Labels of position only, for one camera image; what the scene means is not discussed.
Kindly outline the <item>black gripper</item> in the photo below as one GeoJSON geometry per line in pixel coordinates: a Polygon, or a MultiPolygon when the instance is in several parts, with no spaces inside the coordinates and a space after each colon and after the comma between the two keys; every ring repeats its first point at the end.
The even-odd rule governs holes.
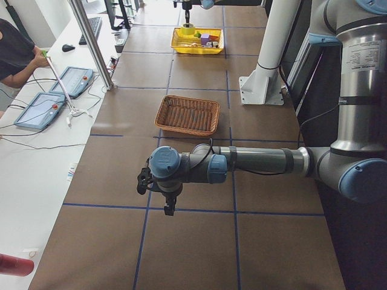
{"type": "Polygon", "coordinates": [[[190,10],[192,9],[191,0],[182,0],[182,9],[184,10],[184,17],[187,24],[190,23],[190,10]]]}
{"type": "Polygon", "coordinates": [[[173,216],[175,213],[175,204],[177,202],[177,196],[175,192],[169,192],[169,193],[163,193],[163,196],[165,197],[165,205],[164,205],[164,213],[165,215],[169,215],[169,207],[170,208],[170,216],[173,216]]]}

